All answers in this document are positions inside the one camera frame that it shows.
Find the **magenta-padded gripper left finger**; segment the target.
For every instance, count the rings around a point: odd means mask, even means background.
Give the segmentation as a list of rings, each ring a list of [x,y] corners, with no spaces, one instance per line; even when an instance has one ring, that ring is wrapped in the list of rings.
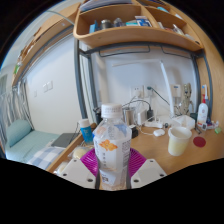
[[[60,176],[84,188],[98,189],[100,177],[94,149],[77,147]]]

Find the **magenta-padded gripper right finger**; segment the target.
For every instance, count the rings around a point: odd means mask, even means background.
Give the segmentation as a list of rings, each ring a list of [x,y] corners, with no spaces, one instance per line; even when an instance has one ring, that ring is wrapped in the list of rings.
[[[155,159],[146,159],[140,152],[131,148],[128,162],[127,188],[146,186],[166,176]]]

